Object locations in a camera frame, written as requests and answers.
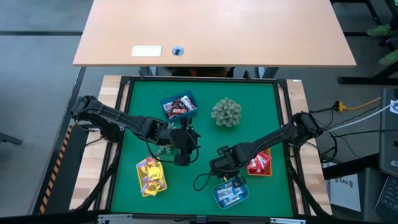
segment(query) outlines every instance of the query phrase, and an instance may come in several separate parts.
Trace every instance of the yellow container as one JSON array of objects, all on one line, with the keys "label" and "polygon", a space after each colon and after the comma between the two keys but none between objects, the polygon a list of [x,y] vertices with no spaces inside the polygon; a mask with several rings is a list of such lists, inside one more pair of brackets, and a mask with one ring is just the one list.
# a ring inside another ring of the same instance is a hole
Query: yellow container
[{"label": "yellow container", "polygon": [[[145,183],[144,183],[144,181],[142,181],[142,180],[143,180],[143,178],[144,178],[145,176],[147,176],[147,174],[145,174],[145,173],[141,170],[141,168],[138,167],[138,164],[140,164],[141,162],[137,163],[137,165],[136,165],[140,189],[142,189],[142,188],[144,187],[144,184],[145,184]],[[159,192],[161,192],[161,191],[167,189],[166,178],[164,177],[164,172],[163,172],[162,163],[159,162],[159,161],[156,161],[156,163],[159,164],[160,172],[161,172],[162,175],[163,175],[164,188],[160,187]],[[142,196],[143,196],[143,197],[146,197],[146,196],[149,196],[149,195],[150,195],[150,194],[147,194],[147,193],[145,193],[145,192],[142,193]]]}]

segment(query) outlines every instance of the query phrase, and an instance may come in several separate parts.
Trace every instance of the green mat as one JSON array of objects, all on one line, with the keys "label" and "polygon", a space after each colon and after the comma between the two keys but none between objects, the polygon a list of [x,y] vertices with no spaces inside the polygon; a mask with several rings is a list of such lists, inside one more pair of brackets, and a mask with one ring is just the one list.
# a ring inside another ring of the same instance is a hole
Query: green mat
[{"label": "green mat", "polygon": [[[209,173],[209,161],[218,157],[221,146],[254,141],[279,129],[274,86],[261,83],[226,82],[158,82],[135,81],[129,109],[131,115],[145,115],[166,120],[159,101],[168,96],[190,90],[198,103],[198,113],[193,115],[192,126],[201,135],[198,140],[199,159],[188,167],[163,163],[167,190],[156,197],[143,197],[140,193],[136,164],[149,156],[144,141],[126,131],[116,178],[112,212],[163,213],[182,215],[227,215],[254,217],[292,217],[292,205],[285,168],[282,145],[271,148],[272,177],[245,176],[250,196],[243,202],[221,209],[212,194],[213,187],[222,181],[211,177],[201,191],[193,189],[198,174]],[[242,106],[241,124],[233,128],[219,127],[211,118],[212,107],[228,97]],[[153,152],[157,146],[151,144]],[[173,156],[163,155],[165,160]],[[201,187],[206,176],[197,181]]]}]

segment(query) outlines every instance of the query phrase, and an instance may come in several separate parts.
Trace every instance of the gray floor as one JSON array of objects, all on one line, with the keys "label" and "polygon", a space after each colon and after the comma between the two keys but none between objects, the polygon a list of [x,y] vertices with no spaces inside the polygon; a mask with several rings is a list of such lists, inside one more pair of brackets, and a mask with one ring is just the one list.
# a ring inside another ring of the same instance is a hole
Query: gray floor
[{"label": "gray floor", "polygon": [[[92,0],[0,0],[0,30],[83,30]],[[383,22],[391,13],[384,1],[373,1]],[[374,25],[365,5],[335,4],[336,15],[344,31],[364,31]],[[53,139],[78,68],[72,66],[79,37],[0,37],[0,132],[24,140],[20,147],[0,144],[0,217],[30,213],[40,175],[50,155]],[[381,86],[343,86],[338,76],[370,77],[382,70],[379,57],[388,53],[378,47],[378,40],[349,38],[356,68],[281,68],[276,78],[301,79],[311,110],[329,107],[336,100],[355,106],[380,96]],[[137,68],[89,68],[81,95],[98,95],[103,75],[136,75]],[[335,122],[360,111],[335,114]],[[327,123],[329,113],[317,118]],[[379,117],[337,132],[377,129]],[[357,155],[377,152],[378,135],[347,137]],[[332,146],[331,139],[321,136],[317,144],[322,151]],[[339,161],[355,159],[339,140]]]}]

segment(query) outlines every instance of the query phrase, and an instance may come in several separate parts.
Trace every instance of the wooden table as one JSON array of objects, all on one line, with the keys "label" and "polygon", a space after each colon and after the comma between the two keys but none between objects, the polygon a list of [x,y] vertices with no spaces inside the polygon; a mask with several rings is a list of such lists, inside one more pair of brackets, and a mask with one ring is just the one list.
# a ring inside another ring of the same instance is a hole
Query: wooden table
[{"label": "wooden table", "polygon": [[[133,57],[137,45],[160,57]],[[184,53],[175,56],[172,49]],[[329,0],[95,0],[78,66],[352,67]]]},{"label": "wooden table", "polygon": [[[121,77],[120,76],[105,76],[101,91],[98,99],[105,105],[114,107],[116,98],[119,91]],[[307,101],[305,99],[303,84],[300,80],[287,80],[289,89],[289,98],[291,102],[292,112],[298,113],[301,111],[308,111]],[[127,87],[124,88],[123,97],[121,100],[121,110],[124,109],[127,96]],[[279,88],[280,102],[282,104],[282,111],[284,112],[284,121],[287,122],[287,110],[284,101],[284,92],[282,88]],[[100,137],[99,132],[89,133],[87,142],[98,139]],[[104,152],[106,142],[100,141],[95,144],[86,147],[83,155],[83,159],[80,165],[78,178],[76,180],[75,190],[73,192],[72,201],[70,208],[76,208],[83,201],[84,198],[94,189],[98,183],[101,166],[103,164]],[[113,159],[114,151],[116,150],[116,144],[114,144],[111,151],[111,158]],[[331,214],[330,203],[328,194],[325,188],[325,181],[323,179],[322,167],[320,164],[317,150],[310,145],[304,144],[300,150],[300,157],[302,161],[302,169],[305,178],[305,183],[315,200],[322,206],[322,208]],[[99,204],[100,208],[104,208],[106,197],[108,194],[108,184],[105,186],[102,194],[102,198]],[[298,211],[300,214],[304,214],[302,197],[299,188],[295,185],[295,192],[297,198]]]}]

